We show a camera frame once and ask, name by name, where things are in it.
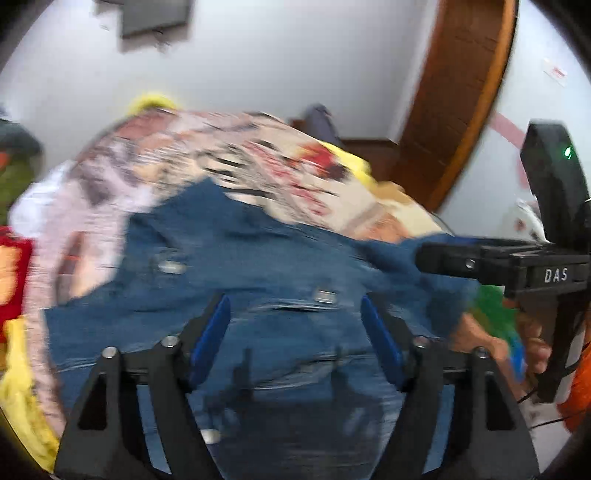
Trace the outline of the orange sleeve forearm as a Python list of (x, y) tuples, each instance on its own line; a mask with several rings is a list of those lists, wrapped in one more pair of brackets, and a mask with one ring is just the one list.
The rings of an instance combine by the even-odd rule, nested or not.
[(567, 400), (558, 405), (565, 427), (573, 433), (584, 419), (591, 401), (590, 320), (587, 320), (580, 362)]

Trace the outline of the person right hand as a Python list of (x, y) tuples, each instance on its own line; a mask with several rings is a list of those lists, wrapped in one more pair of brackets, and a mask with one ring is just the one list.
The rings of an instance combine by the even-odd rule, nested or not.
[[(542, 324), (515, 300), (505, 299), (503, 306), (516, 312), (516, 328), (525, 347), (525, 361), (530, 372), (544, 373), (552, 348), (542, 338)], [(510, 365), (510, 346), (498, 337), (485, 331), (481, 324), (470, 313), (464, 313), (455, 330), (452, 341), (452, 349), (458, 352), (469, 352), (476, 347), (484, 347), (493, 358), (503, 366)]]

